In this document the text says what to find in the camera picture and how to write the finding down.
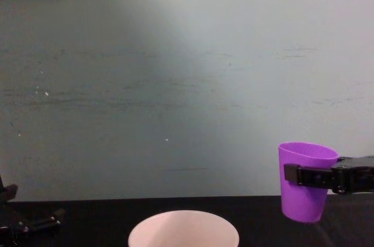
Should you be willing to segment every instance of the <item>plastic cup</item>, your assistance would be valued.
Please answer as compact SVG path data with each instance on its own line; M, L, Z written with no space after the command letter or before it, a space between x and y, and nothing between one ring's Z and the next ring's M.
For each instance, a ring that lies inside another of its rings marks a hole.
M139 223L129 247L238 247L235 227L217 215L192 210L170 211Z
M299 222L321 219L328 189L298 186L285 180L284 164L330 168L338 161L333 149L306 142L288 142L278 146L282 212Z

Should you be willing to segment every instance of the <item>wall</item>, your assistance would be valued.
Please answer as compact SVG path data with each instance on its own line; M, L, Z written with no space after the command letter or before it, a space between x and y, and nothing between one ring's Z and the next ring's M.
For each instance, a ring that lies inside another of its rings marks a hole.
M277 145L373 154L374 0L0 0L18 200L279 194Z

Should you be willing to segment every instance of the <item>table surface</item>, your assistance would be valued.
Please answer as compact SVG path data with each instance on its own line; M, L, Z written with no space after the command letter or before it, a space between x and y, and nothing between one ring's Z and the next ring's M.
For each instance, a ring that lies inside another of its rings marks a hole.
M94 200L9 203L30 219L64 208L56 237L38 235L18 246L127 246L131 229L147 217L171 210L200 210L229 220L247 247L374 246L374 196L328 196L323 219L294 222L281 212L278 196L194 197L177 199Z

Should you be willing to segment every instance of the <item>cup rim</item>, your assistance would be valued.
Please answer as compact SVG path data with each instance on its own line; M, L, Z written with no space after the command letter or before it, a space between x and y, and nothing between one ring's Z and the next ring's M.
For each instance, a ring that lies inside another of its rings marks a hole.
M330 150L331 152L334 152L335 156L328 157L328 158L323 158L323 157L322 158L318 158L318 157L315 157L315 156L301 154L299 152L295 152L295 151L292 151L292 150L289 150L289 149L286 149L286 148L283 147L284 145L289 145L289 144L304 144L304 145L312 145L312 146L322 147L322 148ZM339 157L339 154L336 152L336 150L334 150L334 149L332 149L330 147L326 147L325 145L315 144L315 143L311 143L311 142L289 141L289 142L284 142L284 143L279 144L278 148L282 149L284 151L293 152L295 154L302 155L302 156L305 156L305 157L308 157L308 158L311 158L311 159L334 160L334 159L337 159Z
M163 217L167 214L175 214L175 213L180 213L180 212L189 212L189 213L196 213L196 214L206 214L206 215L210 215L210 216L214 216L216 218L218 218L220 221L224 221L226 222L226 224L229 225L229 227L233 230L234 232L234 236L235 236L235 246L239 246L239 241L240 241L240 237L239 237L239 233L236 229L236 227L230 223L229 221L227 221L225 218L221 217L221 216L218 216L216 214L213 214L213 213L209 213L209 212L205 212L205 211L198 211L198 210L173 210L173 211L167 211L167 212L163 212L163 213L159 213L159 214L156 214L156 215L153 215L151 217L148 217L144 220L142 220L140 223L138 223L132 230L131 230L131 233L129 235L129 239L127 241L127 244L128 246L131 246L130 245L130 242L131 242L131 239L132 237L134 237L134 234L136 233L137 229L142 225L144 224L146 221L150 221L150 220L153 220L154 218L159 218L159 217Z

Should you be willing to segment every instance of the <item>purple cup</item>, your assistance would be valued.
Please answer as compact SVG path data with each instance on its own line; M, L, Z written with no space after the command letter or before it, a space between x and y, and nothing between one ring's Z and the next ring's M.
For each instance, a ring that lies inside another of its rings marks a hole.
M285 180L284 164L330 168L338 153L322 145L288 142L278 146L282 211L298 222L318 222L322 216L328 189L298 186Z

